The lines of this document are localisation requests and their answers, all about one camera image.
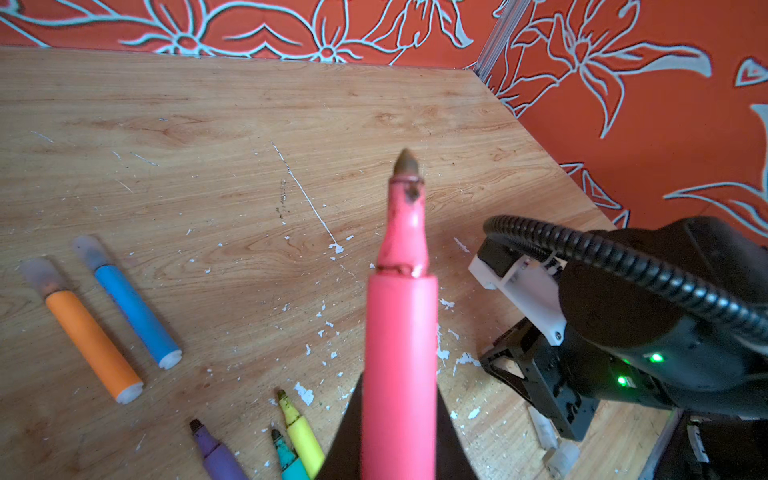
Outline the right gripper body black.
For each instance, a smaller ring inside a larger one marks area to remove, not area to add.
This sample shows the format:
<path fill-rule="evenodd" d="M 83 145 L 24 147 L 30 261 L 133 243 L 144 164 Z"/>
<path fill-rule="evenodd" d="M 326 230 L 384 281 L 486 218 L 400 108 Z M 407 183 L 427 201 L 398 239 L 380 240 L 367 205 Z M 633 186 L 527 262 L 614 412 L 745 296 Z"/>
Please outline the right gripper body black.
<path fill-rule="evenodd" d="M 551 420 L 562 438 L 582 441 L 599 401 L 577 392 L 566 376 L 559 353 L 560 348 L 550 345 L 524 318 L 497 338 L 480 363 L 486 373 Z"/>

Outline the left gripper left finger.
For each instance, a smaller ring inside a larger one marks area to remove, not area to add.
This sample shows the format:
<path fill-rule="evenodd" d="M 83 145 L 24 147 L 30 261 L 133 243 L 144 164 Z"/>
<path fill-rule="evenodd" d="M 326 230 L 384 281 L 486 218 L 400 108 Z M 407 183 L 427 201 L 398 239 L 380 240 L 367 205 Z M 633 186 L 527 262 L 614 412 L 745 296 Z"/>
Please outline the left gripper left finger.
<path fill-rule="evenodd" d="M 359 480 L 363 374 L 360 374 L 325 462 L 316 480 Z"/>

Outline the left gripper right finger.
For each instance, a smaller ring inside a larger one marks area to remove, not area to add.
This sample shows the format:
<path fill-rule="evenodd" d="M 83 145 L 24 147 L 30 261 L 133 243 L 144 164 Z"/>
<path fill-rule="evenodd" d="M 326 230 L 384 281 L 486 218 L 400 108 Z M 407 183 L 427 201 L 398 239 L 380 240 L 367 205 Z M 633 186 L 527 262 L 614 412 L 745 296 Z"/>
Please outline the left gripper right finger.
<path fill-rule="evenodd" d="M 436 427 L 436 479 L 477 480 L 440 390 L 437 390 Z"/>

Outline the yellow marker pen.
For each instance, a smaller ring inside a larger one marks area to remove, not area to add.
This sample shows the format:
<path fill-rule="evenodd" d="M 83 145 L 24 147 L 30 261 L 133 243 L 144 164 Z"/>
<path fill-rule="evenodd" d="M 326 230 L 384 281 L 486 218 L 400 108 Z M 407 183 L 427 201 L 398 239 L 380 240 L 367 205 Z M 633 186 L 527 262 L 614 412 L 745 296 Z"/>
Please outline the yellow marker pen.
<path fill-rule="evenodd" d="M 315 479 L 325 462 L 325 454 L 308 420 L 296 408 L 284 390 L 277 391 L 277 401 L 284 416 L 287 433 L 298 457 L 302 461 L 308 477 Z"/>

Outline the pink marker pen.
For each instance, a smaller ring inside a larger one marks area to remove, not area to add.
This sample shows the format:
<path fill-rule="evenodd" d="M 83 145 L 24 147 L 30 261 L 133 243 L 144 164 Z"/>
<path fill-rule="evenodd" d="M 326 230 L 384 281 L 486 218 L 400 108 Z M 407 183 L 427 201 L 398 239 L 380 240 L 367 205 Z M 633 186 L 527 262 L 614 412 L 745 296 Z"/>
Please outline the pink marker pen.
<path fill-rule="evenodd" d="M 403 150 L 388 182 L 386 232 L 367 286 L 361 416 L 364 479 L 436 474 L 438 280 L 429 272 L 425 184 Z"/>

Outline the orange marker pen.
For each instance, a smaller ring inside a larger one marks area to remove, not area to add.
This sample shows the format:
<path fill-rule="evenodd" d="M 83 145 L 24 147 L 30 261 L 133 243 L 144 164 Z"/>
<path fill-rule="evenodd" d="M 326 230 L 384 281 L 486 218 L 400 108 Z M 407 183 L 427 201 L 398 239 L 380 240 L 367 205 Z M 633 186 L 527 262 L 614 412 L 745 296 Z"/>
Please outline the orange marker pen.
<path fill-rule="evenodd" d="M 113 399 L 121 405 L 137 399 L 143 392 L 143 381 L 54 264 L 46 258 L 34 258 L 24 261 L 20 271 Z"/>

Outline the blue marker pen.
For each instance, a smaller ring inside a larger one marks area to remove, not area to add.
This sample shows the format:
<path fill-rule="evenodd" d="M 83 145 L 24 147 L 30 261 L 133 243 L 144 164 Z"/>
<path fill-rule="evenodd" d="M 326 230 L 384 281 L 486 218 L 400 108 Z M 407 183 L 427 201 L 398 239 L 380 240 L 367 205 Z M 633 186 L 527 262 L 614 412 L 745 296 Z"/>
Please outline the blue marker pen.
<path fill-rule="evenodd" d="M 157 365 L 164 370 L 175 367 L 182 359 L 182 349 L 100 241 L 90 235 L 80 236 L 73 241 L 73 250 L 117 305 Z"/>

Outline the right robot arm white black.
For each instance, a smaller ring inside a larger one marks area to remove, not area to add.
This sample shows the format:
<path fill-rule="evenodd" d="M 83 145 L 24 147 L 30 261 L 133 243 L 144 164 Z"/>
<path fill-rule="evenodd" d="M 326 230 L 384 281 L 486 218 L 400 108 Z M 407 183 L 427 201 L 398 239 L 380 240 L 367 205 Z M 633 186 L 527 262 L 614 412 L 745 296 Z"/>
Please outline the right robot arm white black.
<path fill-rule="evenodd" d="M 603 401 L 676 414 L 655 479 L 767 475 L 767 249 L 727 223 L 578 231 L 489 218 L 470 270 L 522 319 L 482 368 L 586 437 Z"/>

